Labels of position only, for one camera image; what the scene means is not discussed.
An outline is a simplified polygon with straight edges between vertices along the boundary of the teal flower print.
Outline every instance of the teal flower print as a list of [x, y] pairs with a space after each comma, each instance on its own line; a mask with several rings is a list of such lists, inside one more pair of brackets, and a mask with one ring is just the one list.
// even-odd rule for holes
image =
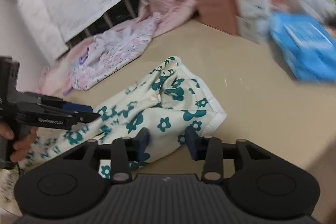
[[58, 148], [57, 145], [55, 145], [55, 147], [53, 148], [53, 151], [54, 151], [56, 154], [61, 154], [61, 150]]
[[35, 158], [35, 153], [34, 151], [30, 150], [27, 154], [26, 154], [26, 159], [27, 160], [34, 160]]
[[142, 124], [143, 122], [143, 110], [140, 111], [129, 123], [127, 123], [126, 128], [128, 129], [128, 133], [132, 130], [137, 129], [137, 125]]
[[159, 128], [162, 132], [166, 131], [166, 128], [171, 128], [171, 124], [169, 122], [169, 117], [161, 118], [160, 124], [157, 125], [157, 128]]
[[195, 128], [196, 131], [200, 131], [201, 130], [201, 121], [193, 121], [189, 126], [192, 128]]
[[196, 87], [199, 88], [200, 86], [199, 86], [197, 80], [196, 80], [196, 79], [192, 79], [192, 80], [193, 80], [194, 82], [196, 82]]
[[174, 81], [172, 82], [171, 86], [175, 89], [177, 88], [179, 85], [181, 85], [181, 83], [184, 81], [183, 78], [177, 79], [175, 78]]
[[100, 114], [102, 121], [106, 121], [107, 119], [110, 118], [110, 116], [106, 114], [106, 111], [107, 106], [103, 106], [101, 109], [98, 110], [98, 114]]
[[179, 135], [177, 137], [177, 141], [180, 143], [180, 145], [184, 145], [185, 144], [185, 138], [184, 135]]
[[128, 94], [131, 94], [133, 91], [135, 91], [136, 89], [138, 88], [138, 86], [136, 86], [134, 89], [130, 90], [130, 89], [126, 89], [125, 90], [125, 94], [128, 95]]
[[145, 160], [149, 160], [150, 157], [151, 157], [151, 155], [149, 155], [148, 153], [144, 152], [143, 154], [141, 154], [139, 156], [140, 161], [129, 161], [128, 165], [129, 165], [131, 171], [137, 170], [141, 166], [147, 165], [148, 163], [145, 162]]
[[51, 145], [51, 138], [48, 138], [44, 142], [44, 147], [49, 147]]
[[41, 153], [41, 158], [44, 159], [44, 158], [50, 158], [50, 155], [48, 153], [48, 148], [45, 148], [44, 149], [44, 152]]
[[110, 178], [111, 167], [109, 165], [102, 165], [101, 166], [101, 174], [105, 176], [106, 179]]
[[188, 110], [182, 110], [184, 112], [183, 114], [183, 120], [190, 121], [192, 118], [199, 118], [203, 117], [205, 114], [207, 114], [206, 110], [196, 110], [195, 113], [191, 113]]
[[168, 78], [168, 76], [163, 76], [161, 75], [155, 83], [152, 84], [152, 89], [153, 90], [159, 90], [164, 83], [164, 81]]
[[69, 141], [69, 144], [74, 145], [74, 144], [79, 144], [83, 140], [82, 134], [80, 134], [78, 131], [77, 132], [72, 132], [68, 130], [64, 135], [64, 139], [67, 139]]
[[115, 110], [115, 108], [116, 108], [116, 106], [114, 106], [113, 109], [112, 109], [112, 116], [111, 116], [111, 117], [114, 117], [115, 114], [117, 114], [118, 116], [123, 115], [124, 118], [127, 118], [127, 117], [128, 117], [128, 113], [129, 113], [132, 109], [134, 109], [134, 106], [135, 106], [137, 103], [138, 103], [137, 101], [130, 101], [130, 102], [126, 105], [127, 109], [124, 109], [124, 110], [122, 110], [122, 111], [120, 111], [120, 112], [118, 112], [118, 113], [117, 113], [117, 112], [114, 112], [114, 110]]
[[183, 101], [184, 100], [184, 90], [182, 88], [177, 88], [177, 89], [166, 89], [165, 91], [166, 95], [173, 94], [172, 98], [175, 101]]
[[88, 132], [90, 129], [89, 129], [89, 127], [87, 126], [87, 125], [85, 125], [85, 126], [83, 126], [82, 128], [81, 128], [81, 131], [85, 134], [86, 132]]
[[40, 144], [40, 136], [36, 137], [36, 139], [34, 140], [34, 144], [35, 145], [39, 145]]
[[107, 125], [103, 125], [100, 127], [100, 130], [102, 131], [100, 134], [98, 134], [97, 136], [99, 135], [102, 135], [103, 136], [99, 139], [101, 143], [103, 143], [103, 141], [105, 140], [105, 138], [111, 133], [112, 129], [107, 126]]
[[202, 100], [196, 101], [196, 104], [198, 107], [205, 107], [208, 103], [208, 100], [206, 98], [203, 98]]

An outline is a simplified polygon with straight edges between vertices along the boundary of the pink blanket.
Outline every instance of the pink blanket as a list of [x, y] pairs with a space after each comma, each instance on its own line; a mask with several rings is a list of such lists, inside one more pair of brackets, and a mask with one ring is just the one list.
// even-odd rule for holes
[[[142, 55], [147, 47], [144, 40], [148, 39], [148, 35], [157, 37], [182, 25], [192, 17], [195, 10], [195, 0], [140, 0], [137, 18], [122, 22], [103, 34], [84, 39], [73, 47], [63, 60], [52, 68], [45, 69], [39, 80], [37, 92], [54, 95], [59, 91], [67, 93], [71, 89], [89, 89], [104, 77], [107, 77]], [[154, 21], [157, 23], [155, 28], [148, 27], [146, 28], [148, 31], [145, 33], [140, 31], [139, 29], [143, 28], [144, 24], [146, 24], [145, 19], [153, 17], [154, 12], [157, 12], [156, 15], [160, 15], [159, 17], [155, 16], [157, 19]], [[85, 60], [82, 62], [82, 58], [87, 59], [86, 55], [88, 54], [90, 45], [95, 43], [95, 46], [92, 48], [97, 48], [96, 44], [99, 43], [99, 37], [104, 36], [106, 33], [110, 35], [106, 40], [107, 42], [104, 43], [104, 46], [108, 48], [108, 54], [106, 54], [106, 49], [102, 49], [101, 55], [96, 56], [96, 64], [90, 62], [86, 67], [83, 67]], [[132, 39], [132, 49], [126, 45], [130, 39]], [[111, 45], [113, 43], [118, 44], [117, 47], [113, 47]], [[97, 76], [96, 67], [99, 62], [101, 63], [106, 60], [106, 56], [108, 56], [109, 60], [118, 60], [118, 65], [114, 65], [113, 63], [111, 65], [113, 69]], [[90, 84], [83, 85], [86, 81], [90, 82]]]

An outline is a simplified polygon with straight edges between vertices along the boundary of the finger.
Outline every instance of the finger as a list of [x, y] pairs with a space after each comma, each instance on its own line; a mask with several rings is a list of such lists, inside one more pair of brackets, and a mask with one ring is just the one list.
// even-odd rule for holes
[[31, 143], [34, 142], [35, 139], [36, 139], [36, 132], [31, 131], [22, 140], [15, 142], [13, 147], [15, 150], [30, 148]]
[[22, 149], [22, 150], [15, 151], [13, 154], [11, 154], [10, 160], [12, 162], [17, 162], [17, 161], [23, 160], [25, 158], [26, 154], [28, 153], [29, 149], [30, 148], [25, 148], [25, 149]]
[[30, 132], [36, 133], [38, 129], [38, 127], [31, 127]]
[[0, 135], [8, 140], [14, 139], [14, 133], [4, 121], [0, 122]]

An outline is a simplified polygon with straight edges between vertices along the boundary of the pink clothing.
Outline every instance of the pink clothing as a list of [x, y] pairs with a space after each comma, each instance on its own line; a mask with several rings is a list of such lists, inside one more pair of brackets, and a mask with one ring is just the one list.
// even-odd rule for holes
[[[103, 34], [84, 39], [72, 48], [68, 55], [56, 66], [45, 69], [39, 81], [37, 92], [53, 95], [59, 91], [67, 93], [71, 88], [89, 89], [122, 66], [139, 57], [146, 50], [151, 38], [162, 35], [188, 21], [195, 10], [196, 0], [140, 0], [137, 18], [122, 22]], [[154, 12], [158, 12], [161, 16], [159, 18], [159, 14], [153, 16]], [[155, 18], [154, 21], [149, 19], [143, 22], [151, 16], [153, 16], [152, 19]], [[157, 26], [153, 27], [150, 22], [156, 22]], [[146, 24], [148, 27], [147, 32], [146, 34], [142, 33], [142, 38], [146, 37], [146, 39], [134, 40], [131, 38], [136, 36], [135, 34], [140, 34], [140, 29], [143, 29]], [[105, 36], [106, 34], [110, 34], [114, 38], [108, 38], [106, 43], [103, 43], [105, 49], [99, 49], [101, 56], [96, 56], [95, 65], [83, 66], [84, 63], [80, 64], [79, 58], [85, 55], [88, 48], [89, 51], [91, 48], [91, 52], [93, 52], [93, 49], [98, 47], [98, 45], [101, 47], [102, 42], [98, 42], [98, 40], [104, 34]], [[99, 63], [103, 62], [107, 55], [111, 61], [109, 69], [107, 71], [98, 69]]]

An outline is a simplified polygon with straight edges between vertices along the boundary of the screw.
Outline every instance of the screw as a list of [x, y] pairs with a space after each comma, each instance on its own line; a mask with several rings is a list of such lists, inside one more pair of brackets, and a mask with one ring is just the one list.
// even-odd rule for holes
[[219, 180], [221, 175], [217, 172], [208, 172], [205, 173], [204, 178], [207, 180]]
[[129, 179], [129, 175], [126, 173], [115, 173], [112, 178], [115, 181], [126, 181]]

